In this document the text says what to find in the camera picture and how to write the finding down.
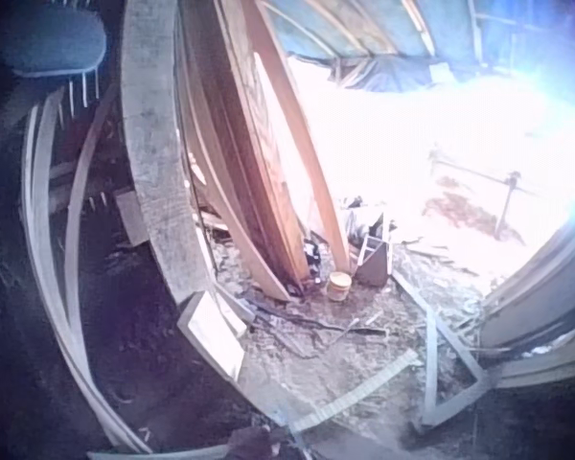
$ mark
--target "plastic bucket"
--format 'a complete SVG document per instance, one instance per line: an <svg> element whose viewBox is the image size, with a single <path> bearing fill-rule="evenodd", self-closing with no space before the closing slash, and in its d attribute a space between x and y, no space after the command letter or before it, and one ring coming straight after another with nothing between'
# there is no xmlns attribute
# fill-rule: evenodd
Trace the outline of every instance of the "plastic bucket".
<svg viewBox="0 0 575 460"><path fill-rule="evenodd" d="M328 298L335 302L342 302L347 298L352 286L352 277L342 271L334 271L330 274L326 287Z"/></svg>

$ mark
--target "scrap wood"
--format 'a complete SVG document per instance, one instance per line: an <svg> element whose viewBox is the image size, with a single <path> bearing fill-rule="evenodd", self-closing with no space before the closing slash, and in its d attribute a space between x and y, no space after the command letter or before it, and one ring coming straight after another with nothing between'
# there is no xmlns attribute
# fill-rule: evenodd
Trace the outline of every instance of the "scrap wood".
<svg viewBox="0 0 575 460"><path fill-rule="evenodd" d="M192 296L177 327L218 374L226 380L237 380L244 350L208 291Z"/></svg>
<svg viewBox="0 0 575 460"><path fill-rule="evenodd" d="M296 435L308 431L327 422L341 412L349 409L353 405L360 403L363 399L372 395L384 384L397 376L400 372L413 364L417 359L417 354L407 349L402 355L385 366L379 373L365 380L352 391L344 394L338 399L315 409L312 413L296 420L291 424L280 426L270 431L270 439L273 443L285 441L289 435ZM228 453L228 446L214 446L211 448L200 448L185 452L156 453L151 455L132 455L123 453L102 453L88 452L90 460L216 460L224 458Z"/></svg>
<svg viewBox="0 0 575 460"><path fill-rule="evenodd" d="M471 371L472 375L476 379L483 379L485 372L479 365L479 363L475 360L475 358L471 355L471 352L467 349L465 344L462 340L458 337L458 335L449 328L447 323L443 321L439 315L432 309L432 307L428 304L426 300L420 295L420 293L411 286L399 273L398 271L394 271L392 274L396 282L404 289L404 291L413 299L415 304L424 312L427 316L431 314L436 322L437 328L439 332L443 335L446 341L449 343L449 346L453 349L456 354L460 356L464 364L467 366L469 371Z"/></svg>

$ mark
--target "curved wooden board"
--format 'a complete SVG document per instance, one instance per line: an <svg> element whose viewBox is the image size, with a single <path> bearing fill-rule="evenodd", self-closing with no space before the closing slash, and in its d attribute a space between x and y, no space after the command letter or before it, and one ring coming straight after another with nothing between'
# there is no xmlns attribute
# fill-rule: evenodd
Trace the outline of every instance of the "curved wooden board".
<svg viewBox="0 0 575 460"><path fill-rule="evenodd" d="M279 104L286 115L286 121L296 148L298 148L303 164L307 169L313 188L313 196L317 202L319 215L325 229L324 237L333 253L334 265L336 269L349 273L351 269L349 245L345 231L339 224L333 198L319 163L307 118L298 101L295 85L291 80L281 45L272 32L269 19L255 4L254 0L243 1L242 9L254 51L260 55Z"/></svg>
<svg viewBox="0 0 575 460"><path fill-rule="evenodd" d="M81 210L85 200L85 186L87 185L87 176L89 168L94 158L96 145L103 128L104 120L108 115L111 105L117 97L117 83L112 83L103 99L96 108L94 119L87 131L87 136L80 150L79 161L73 188L70 194L70 203L68 205L68 220L66 222L66 242L65 242L65 259L64 259L64 284L66 294L66 308L68 313L68 322L73 331L73 336L79 343L79 346L85 349L83 340L83 326L81 323L81 305L79 299L79 236L81 231ZM87 363L87 354L83 354L85 363Z"/></svg>
<svg viewBox="0 0 575 460"><path fill-rule="evenodd" d="M213 129L202 129L203 126L211 126L210 114L200 87L200 75L193 62L189 62L190 67L185 67L185 56L183 49L178 49L177 55L177 81L179 92L179 107L182 113L183 123L186 124L185 132L189 148L193 151L196 162L207 182L207 190L213 197L217 211L224 220L235 245L241 252L247 268L251 271L253 278L260 284L262 290L267 295L278 300L289 301L290 297L286 289L275 277L266 265L264 259L247 237L237 215L230 206L228 197L222 188L221 183L214 169L210 166L209 149L220 149L219 141Z"/></svg>
<svg viewBox="0 0 575 460"><path fill-rule="evenodd" d="M124 132L134 188L153 254L175 303L209 290L177 139L175 0L129 0L121 82Z"/></svg>

